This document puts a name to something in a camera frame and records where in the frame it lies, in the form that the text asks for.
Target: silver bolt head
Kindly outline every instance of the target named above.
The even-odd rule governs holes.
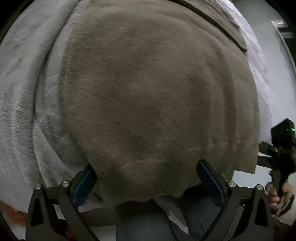
[[[262,191],[263,190],[263,186],[259,184],[259,185],[257,185],[257,189],[260,190],[260,191]]]
[[[231,188],[234,188],[236,185],[237,185],[237,184],[236,184],[235,182],[233,182],[233,181],[230,181],[230,182],[228,183],[228,186],[230,186]]]
[[[63,187],[67,187],[67,186],[69,186],[70,185],[70,182],[69,181],[63,181],[62,182],[62,186]]]
[[[36,186],[35,186],[35,189],[36,190],[39,190],[41,188],[41,184],[37,184]]]

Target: brown fuzzy towel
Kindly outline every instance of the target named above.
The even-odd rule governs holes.
[[[106,204],[182,195],[206,158],[254,172],[259,111],[238,27],[214,0],[91,0],[59,103]]]

